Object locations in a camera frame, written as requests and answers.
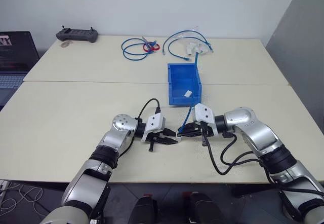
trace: white cable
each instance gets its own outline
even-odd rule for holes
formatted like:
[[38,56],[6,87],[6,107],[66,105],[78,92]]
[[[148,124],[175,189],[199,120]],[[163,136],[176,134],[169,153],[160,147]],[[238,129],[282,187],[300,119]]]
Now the white cable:
[[[11,183],[10,183],[10,184],[9,184],[9,188],[5,189],[4,191],[6,191],[6,190],[8,190],[8,189],[16,188],[16,187],[18,187],[18,186],[20,186],[20,185],[21,185],[21,184],[18,184],[18,185],[15,185],[15,186],[13,186],[13,187],[10,187],[10,186],[11,186]],[[16,200],[13,199],[13,198],[9,198],[9,199],[4,200],[4,201],[0,204],[0,211],[8,210],[6,213],[0,214],[0,216],[6,215],[6,214],[10,213],[11,211],[13,211],[13,210],[16,208],[16,206],[17,206],[17,205],[18,205],[22,200],[26,200],[27,202],[32,203],[32,205],[33,205],[33,209],[34,209],[34,211],[35,211],[38,215],[46,216],[46,215],[44,215],[44,214],[39,213],[39,212],[36,210],[36,207],[35,207],[35,203],[36,203],[36,201],[40,200],[41,197],[43,196],[43,189],[42,189],[42,188],[39,188],[39,187],[32,187],[32,188],[31,188],[30,190],[28,190],[26,193],[22,194],[22,193],[21,193],[21,190],[23,189],[23,187],[24,187],[24,185],[21,185],[21,187],[19,188],[19,194],[20,194],[21,198],[20,198],[18,201],[16,201]],[[28,195],[30,192],[32,192],[32,191],[34,191],[34,190],[36,190],[36,189],[39,189],[39,191],[37,192],[35,198],[34,198],[33,200],[29,200],[29,199],[27,199],[27,198],[26,198],[26,195]],[[9,207],[3,207],[3,204],[6,203],[6,202],[9,201],[9,200],[13,201],[13,204],[12,204],[11,206],[9,206]]]

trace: laptop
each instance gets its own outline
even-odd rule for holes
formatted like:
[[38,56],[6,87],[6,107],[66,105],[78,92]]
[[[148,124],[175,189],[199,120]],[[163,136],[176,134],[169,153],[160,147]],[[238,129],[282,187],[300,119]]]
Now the laptop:
[[0,110],[38,60],[29,31],[0,31]]

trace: remote controller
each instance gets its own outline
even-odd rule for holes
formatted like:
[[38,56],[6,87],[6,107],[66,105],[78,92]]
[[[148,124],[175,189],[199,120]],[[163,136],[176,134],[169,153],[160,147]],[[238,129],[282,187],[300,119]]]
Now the remote controller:
[[94,43],[98,37],[98,32],[93,30],[92,27],[90,30],[73,30],[71,28],[65,28],[56,34],[58,40],[77,40],[77,41],[89,41]]

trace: white wall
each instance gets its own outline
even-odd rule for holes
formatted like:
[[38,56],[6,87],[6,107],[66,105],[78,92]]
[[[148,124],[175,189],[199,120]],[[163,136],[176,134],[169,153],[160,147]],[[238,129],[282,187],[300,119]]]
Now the white wall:
[[199,25],[208,37],[267,44],[291,0],[0,0],[0,30],[30,30],[39,50],[61,25],[100,34],[168,36]]

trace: laptop keyboard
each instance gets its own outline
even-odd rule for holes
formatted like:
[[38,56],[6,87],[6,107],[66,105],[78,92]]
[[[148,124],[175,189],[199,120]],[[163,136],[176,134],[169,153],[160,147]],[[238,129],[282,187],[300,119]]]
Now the laptop keyboard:
[[0,89],[17,89],[23,82],[24,76],[0,76]]

